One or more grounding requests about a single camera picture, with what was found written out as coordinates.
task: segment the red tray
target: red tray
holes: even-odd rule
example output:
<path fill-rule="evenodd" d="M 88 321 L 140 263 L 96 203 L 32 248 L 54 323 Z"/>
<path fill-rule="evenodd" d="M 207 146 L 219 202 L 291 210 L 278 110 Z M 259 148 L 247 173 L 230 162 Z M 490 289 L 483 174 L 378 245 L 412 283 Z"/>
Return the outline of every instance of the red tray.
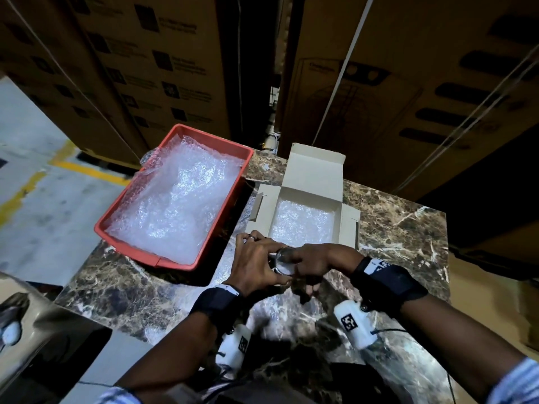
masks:
<path fill-rule="evenodd" d="M 161 142 L 161 144 L 159 144 L 159 147 L 161 148 L 165 146 L 165 144 L 168 143 L 172 139 L 172 137 L 176 135 L 180 136 L 181 138 L 183 138 L 183 136 L 192 137 L 197 142 L 204 144 L 209 148 L 215 149 L 219 153 L 223 153 L 226 155 L 233 155 L 235 157 L 239 157 L 240 159 L 245 160 L 243 163 L 243 166 L 241 167 L 239 171 L 238 177 L 236 178 L 236 181 L 234 182 L 232 188 L 230 189 L 229 195 L 226 197 L 225 202 L 223 203 L 223 206 L 221 207 L 221 210 L 217 214 L 217 217 L 215 218 L 215 221 L 213 222 L 213 225 L 210 228 L 210 232 L 208 233 L 206 239 L 204 240 L 204 244 L 202 244 L 202 248 L 200 249 L 200 252 L 198 253 L 195 261 L 191 265 L 178 264 L 176 262 L 171 261 L 168 258 L 164 258 L 159 255 L 152 254 L 151 252 L 143 251 L 141 249 L 133 247 L 127 244 L 126 242 L 123 242 L 114 237 L 111 237 L 105 232 L 105 230 L 110 225 L 109 223 L 110 216 L 118 208 L 118 205 L 120 204 L 120 202 L 124 199 L 125 193 L 127 192 L 127 190 L 129 190 L 131 183 L 129 183 L 129 185 L 125 188 L 125 190 L 122 191 L 122 193 L 116 199 L 116 201 L 112 203 L 112 205 L 109 207 L 107 212 L 105 212 L 104 215 L 101 218 L 99 218 L 98 222 L 95 224 L 94 230 L 101 238 L 103 238 L 110 245 L 112 245 L 116 249 L 116 251 L 136 261 L 142 262 L 152 267 L 172 268 L 172 269 L 179 269 L 182 271 L 192 271 L 198 267 L 199 261 L 202 260 L 205 257 L 206 253 L 210 251 L 212 239 L 219 235 L 223 227 L 223 224 L 225 223 L 228 217 L 230 210 L 232 209 L 234 204 L 236 204 L 236 201 L 241 191 L 242 179 L 245 178 L 247 165 L 249 164 L 249 160 L 251 159 L 254 153 L 254 150 L 246 146 L 243 146 L 239 143 L 234 143 L 226 139 L 223 139 L 221 137 L 210 135 L 209 133 L 203 132 L 195 128 L 190 128 L 189 126 L 185 126 L 182 124 L 175 125 L 171 129 L 169 134 L 165 137 L 165 139 Z M 136 176 L 135 178 L 137 178 L 138 182 L 140 183 L 140 178 L 147 178 L 149 181 L 151 176 L 152 175 Z"/>

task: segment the marble tabletop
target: marble tabletop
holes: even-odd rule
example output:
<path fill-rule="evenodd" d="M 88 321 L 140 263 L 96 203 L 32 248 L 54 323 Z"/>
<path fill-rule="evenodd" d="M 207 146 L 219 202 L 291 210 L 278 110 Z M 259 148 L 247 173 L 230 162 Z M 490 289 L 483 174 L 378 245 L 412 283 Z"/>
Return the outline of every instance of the marble tabletop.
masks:
<path fill-rule="evenodd" d="M 249 163 L 247 182 L 280 185 L 286 160 L 256 151 Z M 215 271 L 184 274 L 142 266 L 101 241 L 56 303 L 96 322 L 156 344 L 186 317 L 199 294 L 225 280 L 235 247 L 235 235 L 245 230 L 254 198 L 246 190 L 243 209 L 231 217 Z M 449 302 L 448 248 L 444 213 L 357 183 L 343 181 L 343 202 L 361 211 L 360 252 L 404 266 L 430 293 Z M 317 402 L 340 402 L 340 394 L 325 387 L 331 362 L 367 362 L 390 384 L 397 385 L 415 403 L 451 402 L 447 374 L 407 333 L 385 332 L 361 353 L 352 349 L 333 320 L 333 307 L 345 299 L 360 301 L 347 278 L 330 272 L 316 298 L 297 288 L 280 288 L 255 303 L 246 324 L 262 340 L 288 343 L 284 359 L 269 360 L 257 368 L 260 377 L 285 380 Z M 371 312 L 377 329 L 400 327 L 383 313 Z M 298 368 L 307 352 L 316 365 Z M 294 374 L 308 373 L 306 377 Z"/>

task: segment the box side flap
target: box side flap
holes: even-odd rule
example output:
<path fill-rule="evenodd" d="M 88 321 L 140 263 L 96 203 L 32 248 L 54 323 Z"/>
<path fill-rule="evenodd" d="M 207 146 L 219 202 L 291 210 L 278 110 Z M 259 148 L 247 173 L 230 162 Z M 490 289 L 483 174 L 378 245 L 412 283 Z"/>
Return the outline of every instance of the box side flap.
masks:
<path fill-rule="evenodd" d="M 342 166 L 346 156 L 294 143 L 283 187 L 342 201 Z"/>
<path fill-rule="evenodd" d="M 341 208 L 341 227 L 339 244 L 346 245 L 359 251 L 361 211 L 346 204 Z"/>
<path fill-rule="evenodd" d="M 260 185 L 247 223 L 248 233 L 256 229 L 265 237 L 269 235 L 280 191 L 279 186 Z"/>

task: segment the white cardboard box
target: white cardboard box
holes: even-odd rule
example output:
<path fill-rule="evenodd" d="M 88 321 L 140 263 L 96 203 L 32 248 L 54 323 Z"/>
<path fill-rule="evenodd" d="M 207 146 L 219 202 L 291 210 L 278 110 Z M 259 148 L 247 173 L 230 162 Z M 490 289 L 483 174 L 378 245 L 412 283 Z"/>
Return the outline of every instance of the white cardboard box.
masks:
<path fill-rule="evenodd" d="M 261 184 L 247 224 L 247 232 L 270 233 L 280 199 L 335 212 L 332 243 L 358 249 L 360 211 L 342 203 L 342 166 L 345 155 L 293 143 L 282 186 Z"/>

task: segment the brown floor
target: brown floor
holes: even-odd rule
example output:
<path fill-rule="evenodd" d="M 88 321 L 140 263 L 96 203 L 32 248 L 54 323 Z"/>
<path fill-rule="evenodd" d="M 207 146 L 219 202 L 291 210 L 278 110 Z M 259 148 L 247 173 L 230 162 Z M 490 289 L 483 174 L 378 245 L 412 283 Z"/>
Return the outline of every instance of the brown floor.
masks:
<path fill-rule="evenodd" d="M 453 306 L 539 361 L 539 352 L 520 341 L 525 339 L 529 325 L 518 311 L 517 281 L 485 272 L 452 254 L 449 256 L 449 272 Z M 455 387 L 455 393 L 458 404 L 475 403 L 460 386 Z"/>

